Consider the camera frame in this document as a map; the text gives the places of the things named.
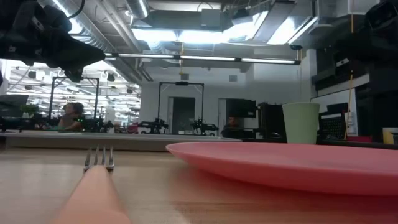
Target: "pink plate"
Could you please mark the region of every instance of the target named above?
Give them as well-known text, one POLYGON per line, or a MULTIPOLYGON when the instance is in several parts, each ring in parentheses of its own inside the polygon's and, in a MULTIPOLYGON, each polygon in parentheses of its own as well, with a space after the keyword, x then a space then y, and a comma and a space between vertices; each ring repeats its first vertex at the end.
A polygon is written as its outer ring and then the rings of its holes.
POLYGON ((335 194, 398 195, 398 152, 245 142, 168 145, 189 164, 236 180, 335 194))

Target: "door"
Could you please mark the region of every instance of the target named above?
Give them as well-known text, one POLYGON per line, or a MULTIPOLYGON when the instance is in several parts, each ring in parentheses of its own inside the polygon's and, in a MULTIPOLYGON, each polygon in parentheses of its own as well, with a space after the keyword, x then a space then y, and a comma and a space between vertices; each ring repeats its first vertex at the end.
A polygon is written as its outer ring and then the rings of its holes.
POLYGON ((191 123, 195 119, 195 99, 186 97, 173 98, 172 134, 180 131, 192 131, 191 123))

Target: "countertop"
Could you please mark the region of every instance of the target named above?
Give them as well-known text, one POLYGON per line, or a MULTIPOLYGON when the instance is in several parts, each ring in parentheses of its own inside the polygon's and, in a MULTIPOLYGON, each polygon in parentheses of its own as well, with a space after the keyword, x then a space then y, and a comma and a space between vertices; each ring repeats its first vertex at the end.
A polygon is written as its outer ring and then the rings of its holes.
MULTIPOLYGON (((81 179, 85 154, 2 151, 1 223, 47 223, 81 179)), ((112 178, 133 224, 398 223, 398 197, 315 194, 247 184, 196 170, 162 152, 116 151, 114 159, 112 178)))

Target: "person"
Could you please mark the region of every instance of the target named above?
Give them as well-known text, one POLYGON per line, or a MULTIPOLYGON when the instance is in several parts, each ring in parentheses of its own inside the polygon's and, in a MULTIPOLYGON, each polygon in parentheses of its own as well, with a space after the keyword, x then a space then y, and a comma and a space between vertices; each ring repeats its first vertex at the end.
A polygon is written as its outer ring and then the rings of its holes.
POLYGON ((68 103, 64 106, 65 115, 62 116, 58 128, 64 131, 81 131, 81 123, 75 121, 83 114, 84 106, 81 103, 68 103))
POLYGON ((238 120, 236 118, 229 117, 228 123, 224 126, 221 134, 223 135, 223 137, 229 137, 231 135, 231 132, 233 132, 233 129, 231 128, 238 128, 238 127, 239 127, 238 120))

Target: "cup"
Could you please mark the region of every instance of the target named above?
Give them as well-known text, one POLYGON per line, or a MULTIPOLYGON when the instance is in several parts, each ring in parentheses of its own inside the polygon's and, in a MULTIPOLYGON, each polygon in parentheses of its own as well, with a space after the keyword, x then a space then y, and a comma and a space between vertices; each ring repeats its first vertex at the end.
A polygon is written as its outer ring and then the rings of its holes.
POLYGON ((318 131, 318 103, 288 103, 284 111, 287 143, 316 144, 318 131))

